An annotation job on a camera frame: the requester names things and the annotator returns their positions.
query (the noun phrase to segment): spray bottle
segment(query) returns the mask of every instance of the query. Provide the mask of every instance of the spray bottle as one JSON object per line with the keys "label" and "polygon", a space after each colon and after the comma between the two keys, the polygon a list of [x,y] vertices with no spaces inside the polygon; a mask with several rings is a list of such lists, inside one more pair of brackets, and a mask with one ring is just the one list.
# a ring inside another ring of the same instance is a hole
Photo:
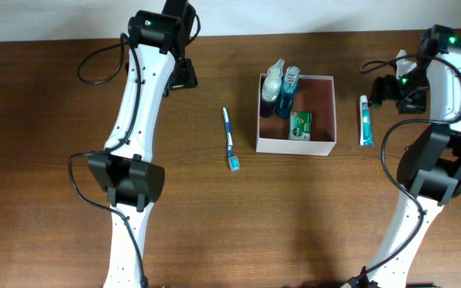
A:
{"label": "spray bottle", "polygon": [[284,59],[279,59],[275,65],[268,69],[268,75],[264,79],[261,93],[261,106],[259,109],[261,117],[269,118],[273,114],[280,87],[282,86],[283,67]]}

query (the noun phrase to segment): white wall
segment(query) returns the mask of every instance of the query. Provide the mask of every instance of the white wall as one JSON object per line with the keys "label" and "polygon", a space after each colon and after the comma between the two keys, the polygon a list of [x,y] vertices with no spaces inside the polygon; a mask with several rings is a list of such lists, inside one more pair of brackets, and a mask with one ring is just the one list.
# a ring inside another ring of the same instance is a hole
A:
{"label": "white wall", "polygon": [[[191,0],[201,35],[461,28],[461,0]],[[164,0],[0,0],[0,41],[117,38]]]}

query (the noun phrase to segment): blue bottle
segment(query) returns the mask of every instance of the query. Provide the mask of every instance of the blue bottle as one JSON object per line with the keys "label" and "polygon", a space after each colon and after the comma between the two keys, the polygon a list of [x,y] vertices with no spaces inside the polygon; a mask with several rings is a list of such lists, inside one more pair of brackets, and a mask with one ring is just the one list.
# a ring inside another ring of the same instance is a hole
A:
{"label": "blue bottle", "polygon": [[280,97],[275,109],[280,118],[289,118],[291,114],[293,100],[295,99],[296,91],[298,91],[299,75],[300,70],[297,67],[291,66],[287,68],[282,88],[280,89]]}

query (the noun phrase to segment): toothpaste tube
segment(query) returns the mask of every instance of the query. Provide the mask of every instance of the toothpaste tube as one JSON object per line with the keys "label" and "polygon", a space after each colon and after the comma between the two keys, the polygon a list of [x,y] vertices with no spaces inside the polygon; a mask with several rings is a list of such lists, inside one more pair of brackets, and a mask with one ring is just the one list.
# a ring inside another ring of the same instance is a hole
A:
{"label": "toothpaste tube", "polygon": [[367,96],[360,96],[360,145],[373,146],[373,134],[371,133],[371,118],[367,108]]}

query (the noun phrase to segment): clear plastic bottle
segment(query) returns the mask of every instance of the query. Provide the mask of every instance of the clear plastic bottle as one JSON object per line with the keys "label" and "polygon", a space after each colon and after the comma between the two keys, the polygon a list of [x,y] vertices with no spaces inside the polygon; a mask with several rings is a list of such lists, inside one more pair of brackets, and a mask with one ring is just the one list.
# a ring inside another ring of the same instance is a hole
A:
{"label": "clear plastic bottle", "polygon": [[264,79],[263,90],[261,91],[261,117],[268,118],[273,114],[275,103],[279,97],[280,87],[282,86],[282,70],[284,60],[279,59],[275,65],[268,69],[268,75]]}
{"label": "clear plastic bottle", "polygon": [[298,91],[298,78],[300,70],[297,67],[291,66],[287,68],[286,76],[282,89],[280,90],[280,98],[277,101],[277,115],[280,118],[289,118],[291,108],[293,108],[293,100],[295,99],[296,91]]}

